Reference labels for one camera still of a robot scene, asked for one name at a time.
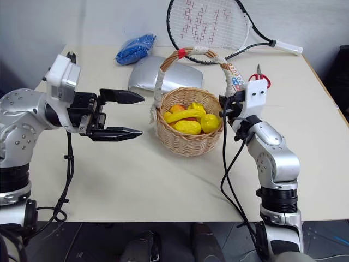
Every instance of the basket handle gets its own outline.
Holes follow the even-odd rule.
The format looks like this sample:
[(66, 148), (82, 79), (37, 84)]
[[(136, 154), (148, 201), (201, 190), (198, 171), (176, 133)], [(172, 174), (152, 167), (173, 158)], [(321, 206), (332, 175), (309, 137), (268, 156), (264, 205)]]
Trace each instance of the basket handle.
[(217, 55), (215, 52), (213, 52), (209, 48), (202, 47), (202, 46), (186, 47), (186, 48), (179, 49), (173, 52), (173, 54), (169, 56), (166, 60), (164, 60), (164, 62), (161, 64), (160, 69), (158, 71), (158, 77), (157, 77), (157, 81), (155, 83), (155, 88), (154, 88), (154, 103), (151, 108), (151, 122), (153, 122), (157, 117), (156, 108), (161, 107), (161, 102), (162, 102), (161, 88), (163, 85), (165, 72), (169, 69), (169, 67), (173, 62), (179, 59), (182, 59), (185, 56), (190, 57), (193, 55), (206, 55), (213, 62), (219, 63), (220, 67), (222, 68), (225, 74), (225, 81), (227, 83), (225, 96), (230, 97), (236, 92), (235, 88), (232, 85), (232, 74), (230, 71), (230, 67), (228, 65), (228, 62), (223, 57)]

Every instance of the white table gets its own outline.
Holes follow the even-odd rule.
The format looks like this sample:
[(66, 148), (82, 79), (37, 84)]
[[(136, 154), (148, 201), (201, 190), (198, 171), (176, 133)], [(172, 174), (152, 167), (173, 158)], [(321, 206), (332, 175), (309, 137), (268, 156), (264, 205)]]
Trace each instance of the white table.
[[(133, 65), (115, 64), (119, 47), (67, 46), (82, 67), (78, 91), (98, 93), (99, 88), (126, 89)], [(153, 54), (167, 57), (170, 47)], [(225, 90), (217, 65), (190, 64), (204, 73), (205, 89), (215, 95)], [(272, 81), (262, 119), (285, 136), (300, 159), (299, 208), (302, 219), (349, 218), (349, 128), (329, 94), (302, 56), (273, 49), (254, 49), (232, 61), (247, 79), (257, 64)], [(45, 91), (41, 83), (37, 90)], [(136, 139), (93, 142), (73, 134), (75, 174), (64, 205), (68, 221), (239, 221), (219, 186), (223, 176), (222, 137), (217, 147), (200, 156), (185, 158), (166, 149), (149, 124), (153, 93), (139, 92), (145, 102), (134, 105), (108, 103), (106, 126), (144, 131)], [(227, 159), (237, 152), (229, 129)], [(67, 139), (63, 129), (44, 131), (34, 150), (30, 179), (31, 198), (38, 206), (54, 206), (65, 183)], [(245, 149), (231, 174), (237, 195), (251, 221), (259, 221), (257, 168)], [(47, 220), (51, 211), (40, 211)]]

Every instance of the red scissors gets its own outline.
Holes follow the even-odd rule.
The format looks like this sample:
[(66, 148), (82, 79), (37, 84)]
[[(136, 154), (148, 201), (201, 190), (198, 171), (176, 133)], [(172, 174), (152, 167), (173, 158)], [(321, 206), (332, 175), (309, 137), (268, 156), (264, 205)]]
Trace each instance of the red scissors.
[(260, 64), (258, 64), (257, 66), (257, 74), (253, 74), (250, 78), (249, 81), (251, 80), (260, 80), (260, 79), (265, 79), (268, 82), (267, 88), (270, 88), (270, 86), (272, 85), (271, 81), (269, 80), (269, 78), (267, 78), (265, 75), (262, 74), (261, 72), (261, 67)]

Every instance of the white tape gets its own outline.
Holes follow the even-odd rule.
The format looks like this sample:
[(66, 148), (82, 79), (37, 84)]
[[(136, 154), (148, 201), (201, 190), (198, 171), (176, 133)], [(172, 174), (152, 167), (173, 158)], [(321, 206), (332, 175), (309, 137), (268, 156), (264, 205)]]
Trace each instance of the white tape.
[(230, 70), (226, 70), (226, 69), (223, 69), (223, 72), (225, 74), (225, 81), (227, 83), (227, 88), (225, 89), (225, 97), (230, 97), (232, 96), (233, 94), (235, 94), (235, 88), (233, 87), (233, 84), (232, 84), (232, 74), (230, 72)]
[(209, 51), (209, 48), (203, 46), (195, 46), (192, 51), (188, 54), (188, 56), (194, 55), (204, 55)]
[(223, 57), (221, 56), (215, 56), (212, 57), (212, 61), (217, 63), (217, 64), (228, 64), (227, 60), (225, 60)]
[(165, 72), (161, 69), (158, 71), (157, 81), (154, 87), (154, 102), (157, 108), (161, 107), (161, 88), (163, 85), (163, 80), (165, 77)]
[(150, 123), (153, 123), (157, 119), (157, 107), (155, 106), (155, 101), (151, 106), (151, 120)]

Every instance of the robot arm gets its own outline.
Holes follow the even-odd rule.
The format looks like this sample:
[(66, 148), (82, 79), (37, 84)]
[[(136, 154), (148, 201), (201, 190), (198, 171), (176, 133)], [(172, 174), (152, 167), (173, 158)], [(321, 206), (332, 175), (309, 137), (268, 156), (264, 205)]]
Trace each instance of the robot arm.
[(43, 78), (47, 93), (20, 89), (0, 99), (0, 229), (20, 228), (16, 237), (26, 238), (36, 230), (36, 201), (29, 199), (28, 171), (43, 130), (63, 127), (93, 141), (122, 141), (142, 134), (124, 127), (105, 129), (102, 112), (108, 101), (133, 104), (144, 101), (142, 96), (125, 90), (100, 89), (99, 96), (75, 92), (79, 75), (75, 54), (58, 55)]
[[(281, 253), (303, 252), (300, 210), (297, 207), (299, 160), (287, 146), (285, 138), (259, 117), (266, 102), (267, 82), (248, 82), (231, 98), (228, 123), (237, 136), (245, 139), (256, 161), (261, 188), (260, 214), (256, 224), (257, 252), (265, 260), (275, 260)], [(226, 98), (220, 97), (221, 104)]]

